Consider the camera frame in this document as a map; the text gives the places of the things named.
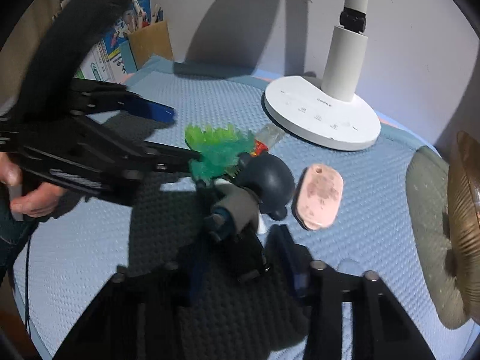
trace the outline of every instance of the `green toy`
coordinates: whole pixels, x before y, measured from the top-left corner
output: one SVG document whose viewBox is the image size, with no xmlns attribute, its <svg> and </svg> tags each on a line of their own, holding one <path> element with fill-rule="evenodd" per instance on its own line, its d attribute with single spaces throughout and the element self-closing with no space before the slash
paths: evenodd
<svg viewBox="0 0 480 360">
<path fill-rule="evenodd" d="M 252 152 L 255 138 L 251 131 L 243 133 L 232 124 L 215 129 L 207 125 L 205 130 L 188 125 L 185 142 L 192 150 L 202 153 L 201 161 L 190 162 L 193 179 L 209 182 L 224 175 L 226 169 L 236 166 L 239 153 Z"/>
</svg>

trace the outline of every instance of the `black cable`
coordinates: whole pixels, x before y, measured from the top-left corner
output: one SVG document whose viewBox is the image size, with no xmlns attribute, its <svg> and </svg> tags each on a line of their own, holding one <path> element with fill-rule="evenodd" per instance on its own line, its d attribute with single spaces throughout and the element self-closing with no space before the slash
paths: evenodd
<svg viewBox="0 0 480 360">
<path fill-rule="evenodd" d="M 25 259 L 25 330 L 27 330 L 28 325 L 28 335 L 31 336 L 30 330 L 30 307 L 28 304 L 28 266 L 30 262 L 30 244 L 32 242 L 32 235 L 28 236 L 28 243 L 27 243 L 27 256 Z"/>
</svg>

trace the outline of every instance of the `pink object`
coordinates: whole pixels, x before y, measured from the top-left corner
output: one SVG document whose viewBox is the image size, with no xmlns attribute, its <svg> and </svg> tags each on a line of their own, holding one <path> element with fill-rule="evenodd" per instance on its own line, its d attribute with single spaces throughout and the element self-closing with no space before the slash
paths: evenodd
<svg viewBox="0 0 480 360">
<path fill-rule="evenodd" d="M 123 84 L 126 80 L 128 80 L 131 76 L 133 76 L 135 73 L 129 73 L 125 76 L 123 76 L 123 78 L 121 79 L 121 81 L 119 82 L 119 84 Z"/>
<path fill-rule="evenodd" d="M 115 44 L 117 43 L 117 38 L 119 37 L 118 33 L 114 33 L 112 35 L 112 41 L 110 42 L 110 48 L 113 48 Z"/>
<path fill-rule="evenodd" d="M 297 200 L 297 216 L 308 230 L 333 224 L 342 200 L 343 179 L 333 168 L 316 163 L 303 178 Z"/>
</svg>

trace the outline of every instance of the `finger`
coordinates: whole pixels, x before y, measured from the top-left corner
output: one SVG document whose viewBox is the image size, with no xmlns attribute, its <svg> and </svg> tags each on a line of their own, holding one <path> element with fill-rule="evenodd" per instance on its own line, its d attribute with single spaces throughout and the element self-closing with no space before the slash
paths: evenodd
<svg viewBox="0 0 480 360">
<path fill-rule="evenodd" d="M 21 214 L 42 210 L 58 203 L 65 190 L 59 186 L 42 183 L 35 191 L 20 198 L 12 199 L 10 209 Z"/>
<path fill-rule="evenodd" d="M 36 211 L 36 212 L 26 212 L 25 215 L 30 216 L 31 218 L 40 218 L 42 216 L 47 216 L 51 214 L 55 210 L 56 206 L 53 206 L 52 208 L 48 210 L 42 210 L 42 211 Z"/>
<path fill-rule="evenodd" d="M 25 211 L 22 214 L 26 214 L 28 216 L 32 216 L 33 218 L 36 218 L 36 216 L 44 216 L 47 214 L 51 214 L 55 208 L 57 207 L 58 202 L 53 202 L 47 207 L 42 207 L 36 210 L 31 210 L 31 211 Z"/>
<path fill-rule="evenodd" d="M 11 186 L 19 185 L 22 181 L 22 172 L 6 153 L 0 152 L 0 181 Z"/>
</svg>

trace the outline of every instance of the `light blue mat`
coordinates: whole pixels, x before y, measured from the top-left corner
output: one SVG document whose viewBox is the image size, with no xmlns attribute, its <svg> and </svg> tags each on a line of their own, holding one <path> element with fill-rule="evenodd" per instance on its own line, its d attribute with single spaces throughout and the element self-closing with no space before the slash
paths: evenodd
<svg viewBox="0 0 480 360">
<path fill-rule="evenodd" d="M 177 109 L 176 125 L 156 130 L 148 140 L 185 147 L 183 133 L 189 123 L 210 123 L 216 127 L 231 122 L 241 129 L 257 131 L 270 122 L 261 105 L 264 81 L 235 76 L 234 70 L 226 74 L 235 78 L 218 79 L 227 70 L 217 67 L 177 65 L 175 71 L 186 74 L 181 76 L 172 74 L 173 69 L 170 61 L 152 57 L 128 82 L 130 90 Z M 95 118 L 105 121 L 109 116 Z M 378 142 L 372 148 L 356 153 L 323 149 L 287 135 L 273 148 L 272 154 L 285 161 L 296 181 L 307 166 L 325 163 L 342 174 L 345 189 L 338 218 L 328 230 L 305 231 L 291 213 L 283 222 L 289 225 L 297 243 L 306 245 L 313 257 L 334 268 L 358 275 L 366 270 L 377 271 L 416 323 L 435 357 L 459 360 L 478 330 L 472 321 L 454 331 L 440 323 L 423 279 L 411 230 L 405 173 L 421 145 L 409 133 L 389 126 L 382 126 Z M 92 199 L 88 203 L 80 202 L 59 219 L 40 225 L 35 232 L 30 252 L 30 315 L 35 345 L 44 360 L 51 359 L 69 329 L 118 265 L 134 264 L 135 273 L 148 270 L 166 259 L 165 255 L 173 256 L 175 247 L 182 244 L 174 234 L 167 238 L 165 233 L 171 227 L 189 227 L 195 223 L 191 207 L 176 204 L 172 195 L 168 195 L 172 191 L 179 194 L 193 191 L 190 179 L 163 184 L 161 188 L 152 184 L 146 189 L 144 200 L 155 200 L 156 211 L 152 211 L 153 206 L 148 210 L 134 208 L 131 218 L 130 208 Z M 267 227 L 273 224 L 268 218 L 265 222 Z M 131 229 L 134 225 L 140 229 L 135 239 L 129 234 L 133 231 L 129 230 L 130 224 Z M 149 242 L 137 247 L 142 237 L 148 237 Z M 23 251 L 14 266 L 16 300 L 20 309 L 25 299 L 25 257 Z M 208 301 L 201 299 L 199 307 L 206 308 Z M 273 299 L 272 302 L 281 303 L 281 300 Z M 347 360 L 351 358 L 351 329 L 348 307 L 345 309 L 343 359 Z M 192 321 L 201 323 L 200 311 L 188 313 L 193 315 Z M 215 325 L 215 332 L 222 332 L 226 322 L 216 317 L 208 323 Z M 252 324 L 258 323 L 255 317 L 261 319 L 267 315 L 253 315 Z M 187 325 L 182 332 L 190 354 L 187 357 L 222 358 L 220 355 L 206 357 L 206 354 L 216 353 L 215 344 L 202 336 L 203 333 L 195 334 L 189 327 L 190 316 L 182 318 Z M 247 313 L 246 323 L 250 323 L 248 318 Z M 228 339 L 238 341 L 242 337 Z M 244 346 L 248 346 L 249 339 L 254 341 L 255 337 L 243 339 Z M 270 359 L 300 359 L 304 341 L 297 342 L 287 348 L 264 347 L 270 348 Z M 200 346 L 205 351 L 196 353 L 195 348 Z"/>
</svg>

